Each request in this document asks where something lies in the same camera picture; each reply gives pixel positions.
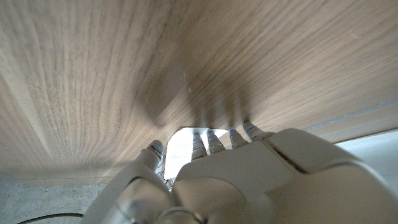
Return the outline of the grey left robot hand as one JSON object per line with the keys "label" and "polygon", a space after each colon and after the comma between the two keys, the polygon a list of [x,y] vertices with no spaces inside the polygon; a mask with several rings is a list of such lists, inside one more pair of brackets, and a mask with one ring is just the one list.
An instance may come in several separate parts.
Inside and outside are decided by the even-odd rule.
{"label": "grey left robot hand", "polygon": [[308,132],[243,124],[227,150],[192,137],[190,162],[167,186],[153,141],[101,191],[83,223],[396,223],[397,196],[374,169]]}

